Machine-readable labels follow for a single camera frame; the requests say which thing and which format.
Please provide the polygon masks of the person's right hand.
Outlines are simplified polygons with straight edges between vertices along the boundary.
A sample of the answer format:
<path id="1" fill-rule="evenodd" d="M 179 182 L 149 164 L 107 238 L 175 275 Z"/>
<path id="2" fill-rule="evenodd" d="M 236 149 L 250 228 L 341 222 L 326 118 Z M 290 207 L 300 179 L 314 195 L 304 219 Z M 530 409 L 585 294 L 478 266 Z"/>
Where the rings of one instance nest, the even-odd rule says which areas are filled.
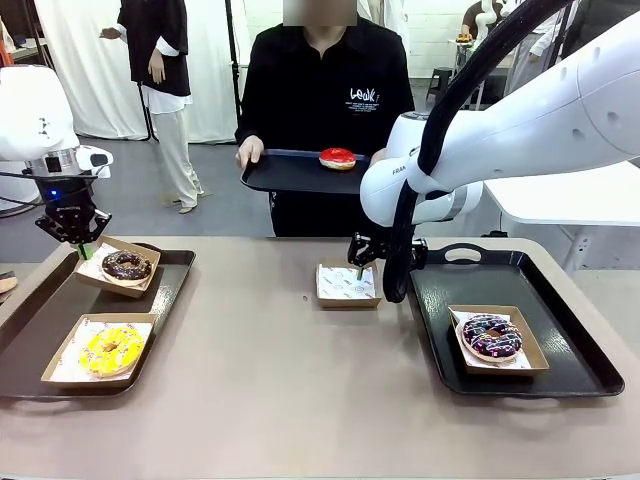
<path id="1" fill-rule="evenodd" d="M 250 135 L 240 144 L 236 153 L 236 163 L 242 169 L 259 162 L 264 152 L 264 143 L 256 135 Z"/>

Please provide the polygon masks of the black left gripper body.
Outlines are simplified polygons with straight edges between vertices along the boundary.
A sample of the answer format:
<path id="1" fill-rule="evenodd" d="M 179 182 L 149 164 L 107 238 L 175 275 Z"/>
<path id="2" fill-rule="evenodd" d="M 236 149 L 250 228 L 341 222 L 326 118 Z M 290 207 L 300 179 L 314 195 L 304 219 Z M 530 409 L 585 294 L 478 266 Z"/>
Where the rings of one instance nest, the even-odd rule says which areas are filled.
<path id="1" fill-rule="evenodd" d="M 41 181 L 44 213 L 52 212 L 55 208 L 79 210 L 84 229 L 87 229 L 89 222 L 94 218 L 95 211 L 97 211 L 92 200 L 95 180 L 96 177 L 91 174 L 45 178 Z"/>

